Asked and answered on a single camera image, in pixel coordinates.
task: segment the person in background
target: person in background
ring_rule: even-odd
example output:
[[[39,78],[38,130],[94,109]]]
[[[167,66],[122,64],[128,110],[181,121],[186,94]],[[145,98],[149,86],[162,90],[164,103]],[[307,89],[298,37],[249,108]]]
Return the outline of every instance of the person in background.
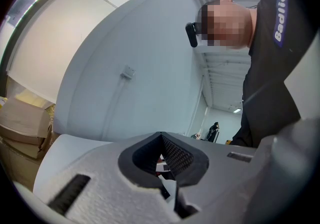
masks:
[[[249,48],[241,128],[230,145],[257,148],[262,138],[301,118],[284,80],[317,30],[302,0],[260,0],[256,8],[215,0],[201,7],[195,29],[210,46]]]

